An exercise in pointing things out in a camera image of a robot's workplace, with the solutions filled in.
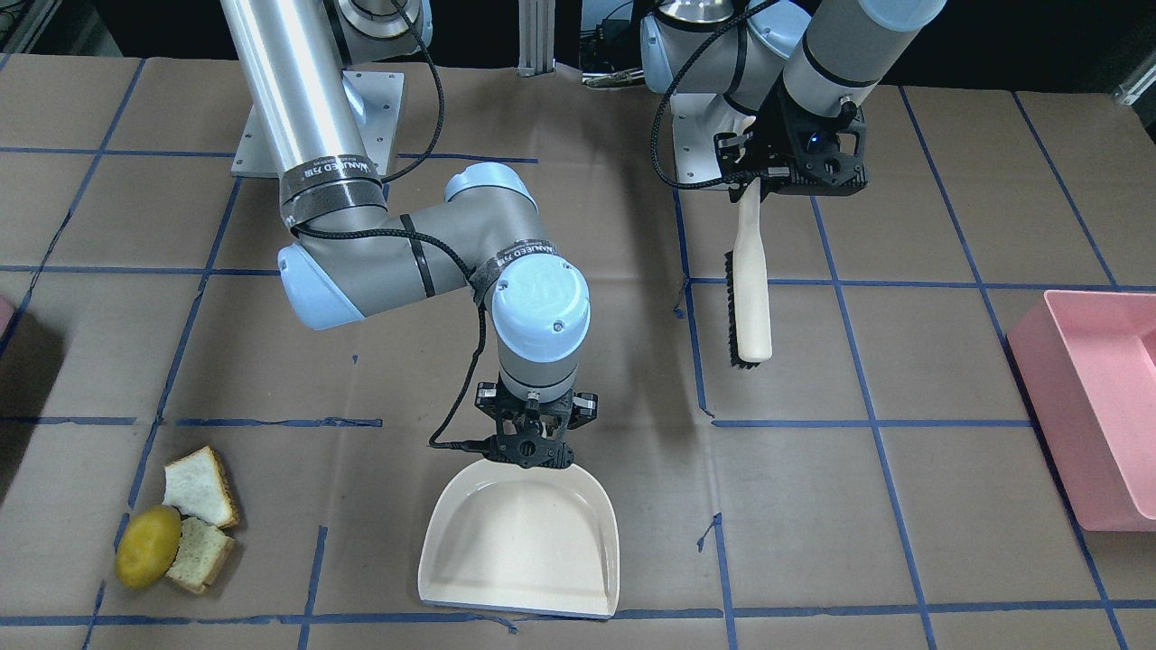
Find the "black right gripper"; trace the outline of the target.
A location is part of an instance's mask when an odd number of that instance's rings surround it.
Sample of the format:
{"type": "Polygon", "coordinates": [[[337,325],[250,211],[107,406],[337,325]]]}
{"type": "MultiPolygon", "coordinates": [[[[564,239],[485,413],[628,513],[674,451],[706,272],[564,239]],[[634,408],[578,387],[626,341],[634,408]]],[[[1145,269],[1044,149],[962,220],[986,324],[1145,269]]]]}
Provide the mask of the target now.
{"type": "Polygon", "coordinates": [[[496,433],[476,441],[476,452],[486,460],[507,461],[523,470],[566,470],[573,465],[573,448],[564,436],[570,429],[598,416],[596,394],[569,390],[553,402],[523,400],[498,383],[479,383],[476,407],[491,418],[496,433]]]}

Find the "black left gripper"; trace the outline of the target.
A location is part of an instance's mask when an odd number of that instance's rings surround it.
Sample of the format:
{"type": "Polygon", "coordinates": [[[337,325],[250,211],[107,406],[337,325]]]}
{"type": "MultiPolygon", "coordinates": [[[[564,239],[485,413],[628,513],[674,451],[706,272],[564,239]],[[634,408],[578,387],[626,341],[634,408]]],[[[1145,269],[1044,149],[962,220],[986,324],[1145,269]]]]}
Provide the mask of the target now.
{"type": "Polygon", "coordinates": [[[835,116],[812,115],[775,86],[754,124],[714,136],[716,158],[731,195],[759,180],[759,195],[852,195],[867,189],[862,108],[845,99],[835,116]]]}

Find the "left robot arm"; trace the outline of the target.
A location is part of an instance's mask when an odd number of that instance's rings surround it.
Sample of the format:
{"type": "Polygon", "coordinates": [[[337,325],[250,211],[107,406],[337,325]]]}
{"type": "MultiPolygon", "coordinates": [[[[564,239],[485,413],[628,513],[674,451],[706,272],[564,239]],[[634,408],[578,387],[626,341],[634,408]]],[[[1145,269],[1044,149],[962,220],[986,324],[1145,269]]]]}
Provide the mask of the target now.
{"type": "Polygon", "coordinates": [[[942,1],[657,1],[640,71],[660,95],[649,158],[670,189],[851,195],[866,189],[864,99],[942,1]]]}

